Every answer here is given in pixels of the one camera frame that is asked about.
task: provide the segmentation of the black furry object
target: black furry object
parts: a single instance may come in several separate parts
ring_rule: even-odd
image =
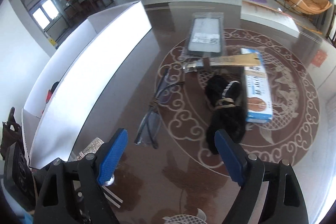
[[[229,84],[222,76],[215,75],[208,80],[205,87],[205,94],[210,104],[215,108],[217,102],[222,99],[222,93]],[[225,98],[231,98],[235,101],[241,93],[241,84],[233,83],[226,92]],[[223,105],[232,104],[224,101]],[[240,143],[245,134],[246,112],[240,106],[223,107],[215,109],[212,114],[210,125],[206,131],[206,141],[209,150],[214,154],[218,154],[215,146],[215,133],[219,129],[224,129],[235,143]]]

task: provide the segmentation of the blue and white box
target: blue and white box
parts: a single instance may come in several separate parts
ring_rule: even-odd
[[[270,122],[273,117],[272,97],[260,52],[242,48],[242,54],[257,53],[260,66],[244,67],[246,95],[247,95],[247,122]]]

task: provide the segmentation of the white label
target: white label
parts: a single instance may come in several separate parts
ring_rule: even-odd
[[[219,44],[219,38],[219,34],[196,32],[191,41],[195,43]]]

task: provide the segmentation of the eyeglasses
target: eyeglasses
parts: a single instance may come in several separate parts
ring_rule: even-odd
[[[143,144],[145,146],[152,145],[154,149],[158,149],[159,145],[156,140],[157,134],[161,127],[161,117],[158,112],[158,104],[167,103],[172,93],[170,89],[177,85],[182,85],[184,82],[176,82],[174,84],[168,85],[169,70],[165,69],[152,100],[149,103],[148,112],[143,117],[134,143],[139,145]]]

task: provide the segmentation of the black hair accessory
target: black hair accessory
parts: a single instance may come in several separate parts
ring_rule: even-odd
[[[224,129],[235,143],[240,143],[245,134],[246,112],[235,105],[241,91],[238,81],[228,82],[220,75],[211,77],[205,87],[209,107],[214,109],[206,131],[206,141],[214,155],[218,154],[214,140],[217,130]]]

